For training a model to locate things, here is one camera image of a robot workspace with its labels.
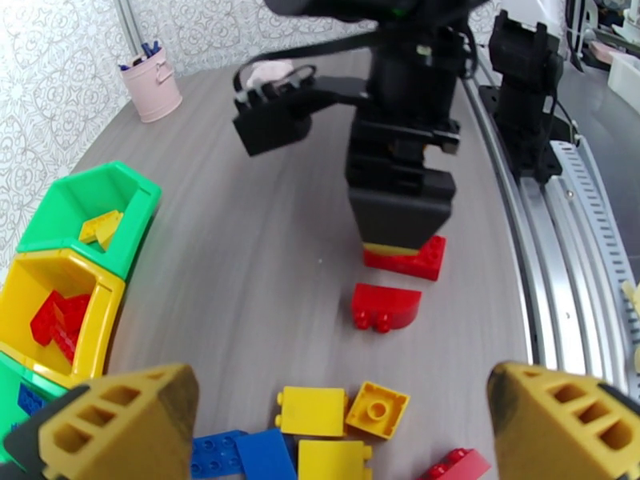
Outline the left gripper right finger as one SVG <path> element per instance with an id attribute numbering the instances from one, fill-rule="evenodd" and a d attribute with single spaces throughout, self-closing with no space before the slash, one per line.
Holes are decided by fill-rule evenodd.
<path id="1" fill-rule="evenodd" d="M 501 362 L 487 401 L 500 479 L 639 477 L 639 404 L 600 378 Z"/>

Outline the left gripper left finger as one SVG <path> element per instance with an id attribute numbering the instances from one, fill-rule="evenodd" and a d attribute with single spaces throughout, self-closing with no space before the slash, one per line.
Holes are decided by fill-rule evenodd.
<path id="1" fill-rule="evenodd" d="M 199 384 L 175 363 L 84 382 L 9 432 L 3 479 L 189 479 Z"/>

